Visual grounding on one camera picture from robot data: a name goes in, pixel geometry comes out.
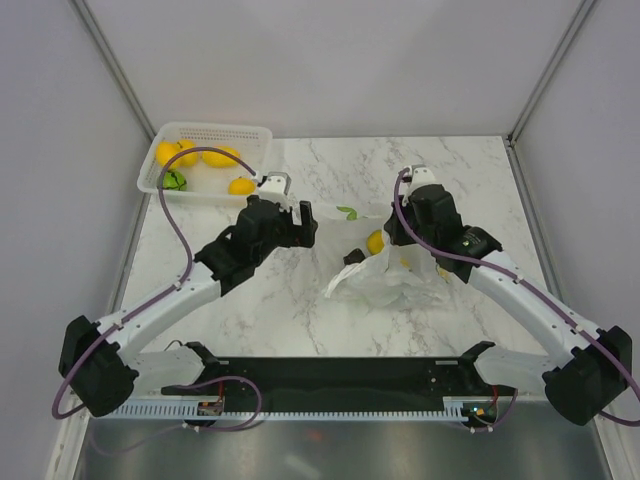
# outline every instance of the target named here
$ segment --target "plastic bag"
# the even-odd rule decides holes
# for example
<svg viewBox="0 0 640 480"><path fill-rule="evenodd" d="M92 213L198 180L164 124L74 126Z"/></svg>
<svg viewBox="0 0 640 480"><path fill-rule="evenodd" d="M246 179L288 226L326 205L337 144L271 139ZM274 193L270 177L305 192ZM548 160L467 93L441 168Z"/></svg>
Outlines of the plastic bag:
<svg viewBox="0 0 640 480"><path fill-rule="evenodd" d="M384 223L389 205L373 204L366 212L347 206L314 205L317 267L326 282L322 295L340 301L366 300L374 307L393 304L397 308L433 307L451 296L448 280L441 276L435 260L418 245L390 245ZM384 248L377 255L367 250L367 238L383 230ZM360 248L367 258L344 265L343 258Z"/></svg>

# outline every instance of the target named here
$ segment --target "white wall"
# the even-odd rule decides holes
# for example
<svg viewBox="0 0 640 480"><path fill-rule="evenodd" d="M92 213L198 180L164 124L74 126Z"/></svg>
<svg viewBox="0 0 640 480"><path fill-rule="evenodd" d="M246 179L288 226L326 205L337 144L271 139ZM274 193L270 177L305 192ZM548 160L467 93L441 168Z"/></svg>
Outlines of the white wall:
<svg viewBox="0 0 640 480"><path fill-rule="evenodd" d="M0 5L0 465L39 479L66 324L105 312L147 140L65 0Z"/></svg>
<svg viewBox="0 0 640 480"><path fill-rule="evenodd" d="M88 0L149 118L507 133L580 0Z"/></svg>
<svg viewBox="0 0 640 480"><path fill-rule="evenodd" d="M640 373L640 3L600 2L518 142L569 301L635 340ZM623 413L640 417L625 394ZM635 449L640 454L640 431Z"/></svg>

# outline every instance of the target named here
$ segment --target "white marble table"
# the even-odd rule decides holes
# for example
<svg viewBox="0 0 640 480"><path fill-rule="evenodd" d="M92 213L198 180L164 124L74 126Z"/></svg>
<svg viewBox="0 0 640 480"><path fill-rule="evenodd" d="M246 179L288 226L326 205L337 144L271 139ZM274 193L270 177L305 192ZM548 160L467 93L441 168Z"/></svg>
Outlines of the white marble table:
<svg viewBox="0 0 640 480"><path fill-rule="evenodd" d="M364 206L390 202L401 167L426 163L454 195L463 220L502 242L514 260L542 281L531 235L502 141L498 137L276 140L272 165L292 177L298 200ZM194 252L235 222L238 209L170 204ZM184 268L184 252L152 198L123 305L165 284ZM432 307L394 310L319 297L313 255L279 249L253 279L196 310L158 337L198 340L215 355L457 355L481 340L540 353L540 346L492 300L454 279Z"/></svg>

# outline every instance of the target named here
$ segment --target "lemon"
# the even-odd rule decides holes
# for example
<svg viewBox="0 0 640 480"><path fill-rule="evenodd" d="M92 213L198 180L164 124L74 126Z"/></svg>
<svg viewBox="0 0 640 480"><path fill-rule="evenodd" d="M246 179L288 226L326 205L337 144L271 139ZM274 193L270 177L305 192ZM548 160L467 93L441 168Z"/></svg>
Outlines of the lemon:
<svg viewBox="0 0 640 480"><path fill-rule="evenodd" d="M248 178L236 178L229 184L229 194L249 195L256 189L256 184Z"/></svg>
<svg viewBox="0 0 640 480"><path fill-rule="evenodd" d="M367 250L371 255L379 254L384 248L384 241L382 240L382 230L376 230L369 238L367 238Z"/></svg>
<svg viewBox="0 0 640 480"><path fill-rule="evenodd" d="M240 160L242 160L242 157L240 156L240 152L237 151L235 148L231 148L231 147L215 147L215 148L219 150L224 150L225 152L230 153L231 155L234 155L238 157ZM223 155L222 153L218 153L218 152L202 152L202 160L204 161L204 163L214 168L228 168L228 167L235 167L236 165L238 165L238 162L236 162L235 160L232 160L226 155Z"/></svg>
<svg viewBox="0 0 640 480"><path fill-rule="evenodd" d="M444 279L445 282L447 283L451 282L451 277L449 275L449 272L447 272L440 265L436 265L436 271L438 272L438 275L440 275Z"/></svg>
<svg viewBox="0 0 640 480"><path fill-rule="evenodd" d="M193 143L188 138L181 138L180 140L178 140L178 143L176 145L178 145L178 148L180 149L181 152L183 150L187 150L189 148L193 148L196 146L196 144ZM197 162L198 162L197 152L187 153L184 157L180 157L181 167L193 167Z"/></svg>
<svg viewBox="0 0 640 480"><path fill-rule="evenodd" d="M180 149L175 143L160 142L156 148L156 162L158 162L161 167L164 167L179 151ZM169 170L178 168L181 164L181 160L182 159L179 158L173 162L171 167L169 167Z"/></svg>

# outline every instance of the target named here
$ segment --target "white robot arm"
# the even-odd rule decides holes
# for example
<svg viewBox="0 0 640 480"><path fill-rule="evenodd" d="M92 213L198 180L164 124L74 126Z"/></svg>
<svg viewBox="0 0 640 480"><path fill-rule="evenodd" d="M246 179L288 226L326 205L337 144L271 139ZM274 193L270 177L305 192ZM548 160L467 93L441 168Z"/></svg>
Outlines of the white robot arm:
<svg viewBox="0 0 640 480"><path fill-rule="evenodd" d="M531 355L493 346L475 361L480 377L491 385L544 394L565 418L587 423L628 383L580 333L597 339L630 372L629 336L619 327L603 330L525 277L496 239L462 223L453 197L425 165L405 171L396 184L396 210L385 224L392 242L420 243L430 250L441 268L493 299L547 352ZM408 184L404 196L398 194L400 181ZM558 312L575 325L563 321Z"/></svg>
<svg viewBox="0 0 640 480"><path fill-rule="evenodd" d="M597 338L630 371L631 340L624 331L618 327L600 329L526 278L497 240L481 228L463 225L453 198L424 165L410 167L404 181L407 192L396 197L396 210L385 224L392 242L423 244L442 268L496 301L548 353L531 355L482 342L474 347L479 352L474 366L486 384L545 394L561 415L579 425L587 423L627 388L619 372L576 330ZM276 247L314 245L317 223L311 205L300 203L302 224L294 225L287 201L289 184L284 173L265 177L258 195L249 197L236 225L197 253L185 281L177 283L161 300L142 308L166 287L98 322L90 323L82 316L69 324L59 366L64 377L89 345L113 330L70 381L94 416L112 412L132 394L193 384L205 368L197 348L150 353L141 353L142 349L191 311L251 278ZM545 292L543 299L523 288L522 282ZM561 321L550 305L571 316L575 327ZM138 309L140 313L131 321L121 323L128 311Z"/></svg>
<svg viewBox="0 0 640 480"><path fill-rule="evenodd" d="M107 415L133 395L144 395L170 385L190 385L205 365L197 349L183 346L167 352L141 353L160 333L193 310L226 295L251 278L277 247L311 248L318 227L309 202L300 202L301 225L294 224L285 173L267 175L257 195L247 199L236 225L194 256L188 276L166 285L135 305L91 323L84 316L67 327L60 365L63 377L95 346L80 364L70 385L96 417ZM123 318L139 311L128 322Z"/></svg>

